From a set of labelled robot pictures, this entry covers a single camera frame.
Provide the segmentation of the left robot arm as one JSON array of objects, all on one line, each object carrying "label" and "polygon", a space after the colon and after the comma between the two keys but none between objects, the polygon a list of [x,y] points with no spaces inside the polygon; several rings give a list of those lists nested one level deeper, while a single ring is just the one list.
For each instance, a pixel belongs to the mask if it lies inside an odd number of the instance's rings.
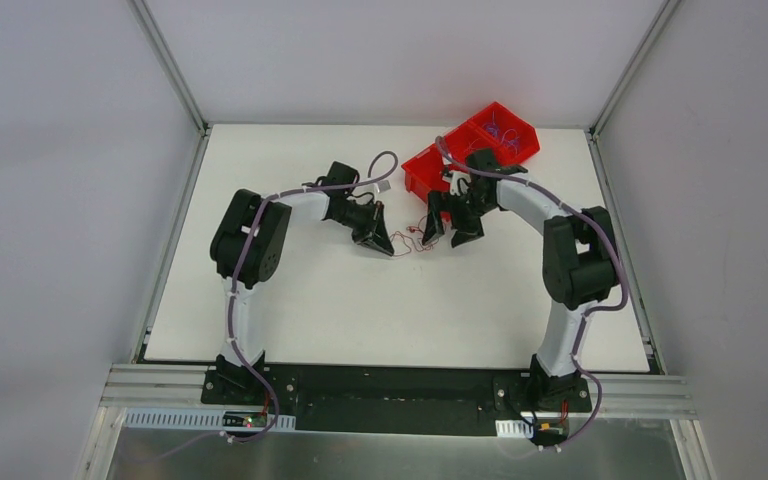
[{"label": "left robot arm", "polygon": [[224,344],[216,367],[229,368],[226,389],[241,404],[253,404],[268,381],[256,367],[265,355],[251,303],[259,285],[280,264],[288,230],[297,225],[333,221],[350,232],[354,244],[392,257],[395,250],[386,228],[385,206],[376,186],[397,167],[363,178],[353,167],[333,162],[328,172],[298,187],[259,195],[240,189],[232,197],[211,240],[209,255],[225,289]]}]

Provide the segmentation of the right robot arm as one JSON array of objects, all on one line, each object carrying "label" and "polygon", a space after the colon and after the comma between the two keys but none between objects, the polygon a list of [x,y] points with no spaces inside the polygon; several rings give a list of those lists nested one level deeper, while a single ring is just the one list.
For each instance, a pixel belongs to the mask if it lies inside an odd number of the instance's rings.
[{"label": "right robot arm", "polygon": [[468,155],[452,173],[448,189],[430,191],[426,204],[423,244],[439,239],[446,223],[453,247],[480,239],[482,218],[494,210],[516,214],[541,235],[541,275],[552,304],[543,340],[530,362],[525,395],[543,410],[574,397],[582,379],[579,350],[588,318],[606,310],[615,287],[621,289],[621,300],[628,300],[608,211],[572,207],[526,168],[499,164],[490,149]]}]

